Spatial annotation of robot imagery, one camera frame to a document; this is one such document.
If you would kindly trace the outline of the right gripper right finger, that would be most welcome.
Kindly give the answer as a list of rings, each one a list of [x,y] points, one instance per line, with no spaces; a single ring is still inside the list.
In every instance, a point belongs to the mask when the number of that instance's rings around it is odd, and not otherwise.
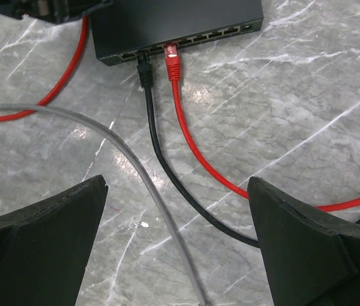
[[[250,210],[275,305],[360,305],[360,225],[258,177]]]

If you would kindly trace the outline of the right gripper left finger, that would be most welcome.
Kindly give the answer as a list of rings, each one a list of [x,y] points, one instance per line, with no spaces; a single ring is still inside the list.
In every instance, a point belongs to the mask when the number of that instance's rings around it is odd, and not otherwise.
[[[75,305],[107,193],[97,175],[0,216],[0,305]]]

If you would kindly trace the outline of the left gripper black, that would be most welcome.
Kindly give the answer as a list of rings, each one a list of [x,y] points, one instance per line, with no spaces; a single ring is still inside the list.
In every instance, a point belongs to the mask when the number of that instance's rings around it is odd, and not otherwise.
[[[111,0],[0,0],[0,15],[17,20],[28,16],[52,24],[64,24],[112,4]]]

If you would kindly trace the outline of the black network switch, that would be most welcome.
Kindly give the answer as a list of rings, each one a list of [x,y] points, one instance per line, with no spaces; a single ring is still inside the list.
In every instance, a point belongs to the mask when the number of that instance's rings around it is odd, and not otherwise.
[[[162,54],[169,43],[186,48],[257,32],[263,19],[261,0],[114,1],[89,17],[96,58],[107,66],[142,50]]]

